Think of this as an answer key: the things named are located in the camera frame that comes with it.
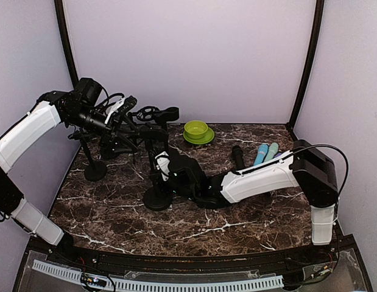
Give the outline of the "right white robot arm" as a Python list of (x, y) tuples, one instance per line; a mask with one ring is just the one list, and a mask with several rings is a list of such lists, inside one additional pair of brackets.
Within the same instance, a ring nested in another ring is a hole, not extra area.
[(291, 150), (258, 165), (246, 167), (242, 148), (233, 146), (234, 170), (206, 176), (199, 163), (177, 152), (162, 152), (154, 158), (161, 173), (161, 187), (177, 193), (199, 207), (220, 209), (255, 195), (299, 187), (311, 207), (312, 245), (304, 251), (310, 264), (328, 253), (343, 186), (337, 184), (334, 161), (322, 153), (322, 144), (294, 142)]

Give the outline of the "black round-base mic stand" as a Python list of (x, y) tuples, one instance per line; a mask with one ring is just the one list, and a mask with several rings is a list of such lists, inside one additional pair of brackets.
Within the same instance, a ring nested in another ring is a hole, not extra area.
[(144, 140), (145, 149), (149, 157), (149, 179), (152, 187), (147, 189), (143, 195), (144, 205), (152, 211), (162, 211), (167, 209), (173, 199), (173, 194), (168, 191), (163, 182), (162, 172), (157, 170), (156, 155), (163, 151), (169, 151), (169, 134), (163, 128), (155, 128), (151, 123), (146, 122), (139, 129), (139, 137)]
[(68, 139), (80, 141), (83, 152), (88, 160), (89, 165), (84, 169), (84, 177), (88, 181), (96, 182), (105, 177), (107, 174), (107, 166), (102, 161), (95, 161), (91, 155), (88, 147), (87, 139), (89, 134), (82, 133), (79, 130), (75, 130), (73, 134), (68, 136)]
[(136, 118), (142, 122), (154, 120), (157, 125), (167, 131), (167, 122), (173, 122), (180, 118), (178, 107), (159, 109), (155, 106), (145, 106), (136, 113)]
[(121, 152), (119, 151), (122, 143), (119, 141), (113, 141), (110, 143), (100, 141), (99, 142), (99, 153), (100, 158), (104, 160), (117, 158)]

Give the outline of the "black tripod shock-mount stand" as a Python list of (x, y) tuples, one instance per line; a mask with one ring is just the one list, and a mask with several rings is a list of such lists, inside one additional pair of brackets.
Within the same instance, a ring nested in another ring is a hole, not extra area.
[(131, 121), (135, 117), (140, 122), (144, 122), (144, 125), (138, 126), (138, 137), (144, 142), (145, 149), (148, 153), (150, 168), (154, 167), (154, 159), (156, 151), (154, 148), (154, 142), (164, 142), (167, 139), (167, 134), (161, 128), (155, 128), (150, 121), (155, 120), (155, 114), (160, 110), (155, 106), (145, 106), (136, 112), (129, 112), (128, 117)]

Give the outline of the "light blue microphone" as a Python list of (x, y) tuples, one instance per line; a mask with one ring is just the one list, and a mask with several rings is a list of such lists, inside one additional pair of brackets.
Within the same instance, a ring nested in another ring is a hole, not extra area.
[(258, 153), (256, 155), (254, 166), (259, 165), (264, 162), (264, 159), (268, 153), (269, 146), (267, 144), (261, 144), (258, 148)]

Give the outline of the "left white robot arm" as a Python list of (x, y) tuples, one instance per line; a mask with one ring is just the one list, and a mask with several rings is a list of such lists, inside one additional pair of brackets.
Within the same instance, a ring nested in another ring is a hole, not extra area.
[(55, 255), (66, 265), (79, 261), (79, 251), (72, 247), (72, 237), (30, 201), (12, 181), (9, 173), (43, 136), (60, 124), (76, 127), (72, 134), (80, 141), (87, 156), (87, 139), (97, 136), (101, 158), (115, 158), (136, 153), (138, 128), (129, 117), (137, 104), (133, 96), (113, 94), (97, 103), (103, 87), (92, 78), (81, 78), (72, 91), (53, 90), (42, 94), (32, 109), (0, 136), (0, 213), (12, 218), (33, 236), (56, 246)]

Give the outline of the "mint green microphone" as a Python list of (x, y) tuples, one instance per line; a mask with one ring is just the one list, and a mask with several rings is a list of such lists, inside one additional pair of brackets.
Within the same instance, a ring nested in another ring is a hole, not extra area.
[(264, 162), (272, 160), (275, 157), (275, 155), (278, 153), (278, 148), (279, 148), (279, 145), (276, 142), (271, 143), (268, 147), (268, 151), (267, 151), (266, 157), (264, 158)]

